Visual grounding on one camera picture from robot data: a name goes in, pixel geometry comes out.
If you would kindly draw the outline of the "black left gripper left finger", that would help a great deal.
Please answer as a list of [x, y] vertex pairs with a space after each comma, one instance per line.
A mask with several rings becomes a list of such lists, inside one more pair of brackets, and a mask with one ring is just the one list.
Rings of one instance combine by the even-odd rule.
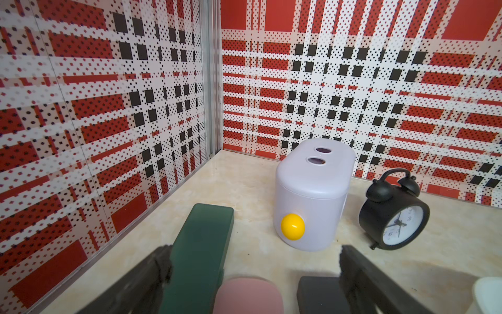
[[156, 248], [79, 313], [158, 313], [173, 266], [172, 247]]

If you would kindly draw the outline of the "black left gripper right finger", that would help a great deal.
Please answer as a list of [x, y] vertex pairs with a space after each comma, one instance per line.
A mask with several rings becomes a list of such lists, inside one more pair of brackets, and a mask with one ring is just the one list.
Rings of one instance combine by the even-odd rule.
[[430, 313], [351, 245], [342, 246], [339, 282], [351, 313]]

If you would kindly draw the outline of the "pink pencil case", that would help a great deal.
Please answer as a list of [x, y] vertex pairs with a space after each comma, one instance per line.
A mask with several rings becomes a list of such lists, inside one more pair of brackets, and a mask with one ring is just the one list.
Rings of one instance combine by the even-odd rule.
[[213, 313], [284, 313], [282, 294], [270, 281], [240, 277], [223, 283]]

